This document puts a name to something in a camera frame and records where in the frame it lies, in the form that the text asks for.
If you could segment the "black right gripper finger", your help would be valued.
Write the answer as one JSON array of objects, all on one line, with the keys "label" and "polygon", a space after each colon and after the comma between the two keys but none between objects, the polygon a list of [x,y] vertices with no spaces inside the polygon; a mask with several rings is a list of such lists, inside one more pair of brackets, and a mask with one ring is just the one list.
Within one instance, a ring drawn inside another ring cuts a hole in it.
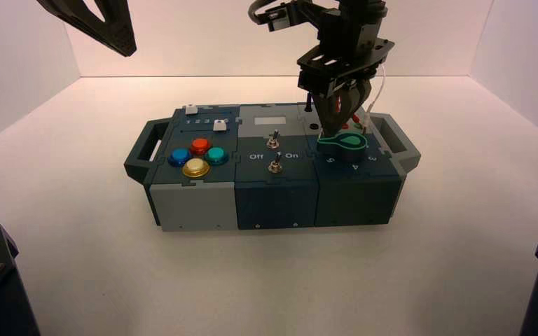
[{"label": "black right gripper finger", "polygon": [[355,78],[352,88],[352,113],[355,114],[368,99],[372,86],[370,78]]},{"label": "black right gripper finger", "polygon": [[335,136],[350,118],[351,103],[348,92],[340,90],[330,97],[317,95],[317,114],[323,135]]}]

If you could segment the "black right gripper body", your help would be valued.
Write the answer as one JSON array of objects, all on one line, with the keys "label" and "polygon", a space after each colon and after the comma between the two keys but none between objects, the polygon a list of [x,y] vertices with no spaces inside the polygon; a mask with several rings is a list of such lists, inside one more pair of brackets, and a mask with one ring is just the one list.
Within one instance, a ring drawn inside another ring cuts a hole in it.
[{"label": "black right gripper body", "polygon": [[373,78],[394,46],[393,41],[378,38],[368,53],[351,60],[326,56],[315,46],[297,61],[298,87],[313,95],[330,97],[350,81]]}]

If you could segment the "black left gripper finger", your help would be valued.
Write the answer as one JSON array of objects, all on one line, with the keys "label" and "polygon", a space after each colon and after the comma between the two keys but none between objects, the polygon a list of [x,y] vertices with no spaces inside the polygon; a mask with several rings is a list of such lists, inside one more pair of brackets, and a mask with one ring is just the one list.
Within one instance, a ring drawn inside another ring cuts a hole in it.
[{"label": "black left gripper finger", "polygon": [[109,1],[109,32],[110,42],[115,50],[124,57],[129,57],[137,50],[135,33],[130,17],[130,10],[127,1]]},{"label": "black left gripper finger", "polygon": [[38,0],[38,3],[51,15],[78,29],[92,39],[117,52],[111,45],[108,23],[109,0],[96,1],[103,18],[97,17],[80,0]]}]

